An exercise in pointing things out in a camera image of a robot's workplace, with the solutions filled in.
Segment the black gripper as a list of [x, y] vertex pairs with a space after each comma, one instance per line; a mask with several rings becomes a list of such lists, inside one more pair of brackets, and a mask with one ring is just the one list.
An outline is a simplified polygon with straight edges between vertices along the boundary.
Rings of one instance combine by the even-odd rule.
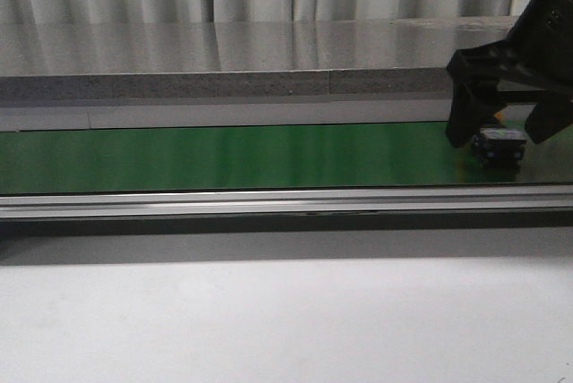
[[[572, 0], [530, 0], [504, 39], [459, 49], [447, 72], [453, 98], [445, 133], [454, 148], [464, 146], [507, 106], [498, 90], [500, 81], [571, 97]], [[567, 97], [535, 105], [525, 123], [533, 143], [572, 125], [572, 100]]]

